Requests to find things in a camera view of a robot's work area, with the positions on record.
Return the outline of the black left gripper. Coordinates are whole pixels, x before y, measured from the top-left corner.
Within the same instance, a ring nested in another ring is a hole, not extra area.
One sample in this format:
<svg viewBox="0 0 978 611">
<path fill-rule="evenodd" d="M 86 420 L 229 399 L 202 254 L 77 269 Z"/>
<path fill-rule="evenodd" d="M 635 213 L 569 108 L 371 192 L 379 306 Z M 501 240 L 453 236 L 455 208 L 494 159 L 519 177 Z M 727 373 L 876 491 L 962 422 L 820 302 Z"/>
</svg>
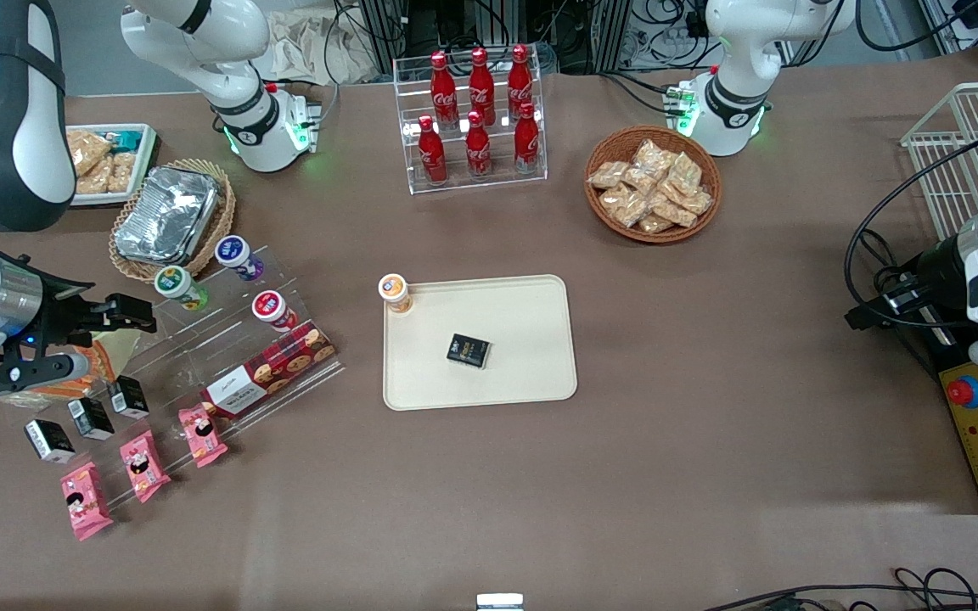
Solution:
<svg viewBox="0 0 978 611">
<path fill-rule="evenodd" d="M 853 330 L 892 323 L 967 323 L 965 264 L 956 238 L 939 241 L 900 266 L 880 272 L 880 308 L 858 305 L 846 313 Z"/>
</svg>

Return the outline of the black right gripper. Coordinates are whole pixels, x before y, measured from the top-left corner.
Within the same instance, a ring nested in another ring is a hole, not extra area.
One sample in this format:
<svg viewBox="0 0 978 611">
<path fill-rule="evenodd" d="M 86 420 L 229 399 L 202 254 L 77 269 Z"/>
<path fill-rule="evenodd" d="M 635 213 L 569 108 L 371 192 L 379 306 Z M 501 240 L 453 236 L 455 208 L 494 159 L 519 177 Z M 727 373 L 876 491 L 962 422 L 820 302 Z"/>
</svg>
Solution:
<svg viewBox="0 0 978 611">
<path fill-rule="evenodd" d="M 127 294 L 110 294 L 106 301 L 82 297 L 85 287 L 41 281 L 42 302 L 26 328 L 26 345 L 46 350 L 50 345 L 93 347 L 93 334 L 128 329 L 152 334 L 158 329 L 150 301 Z"/>
</svg>

